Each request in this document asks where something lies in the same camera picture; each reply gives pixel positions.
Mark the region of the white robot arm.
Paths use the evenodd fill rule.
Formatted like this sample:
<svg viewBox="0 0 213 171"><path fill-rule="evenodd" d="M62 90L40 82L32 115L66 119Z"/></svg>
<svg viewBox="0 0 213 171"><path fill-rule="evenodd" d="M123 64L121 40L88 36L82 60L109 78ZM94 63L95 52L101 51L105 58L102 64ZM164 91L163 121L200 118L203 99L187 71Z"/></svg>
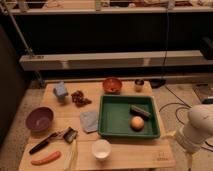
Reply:
<svg viewBox="0 0 213 171"><path fill-rule="evenodd" d="M213 104L196 105L188 111L188 122L176 133L175 139L188 153L196 153L213 137Z"/></svg>

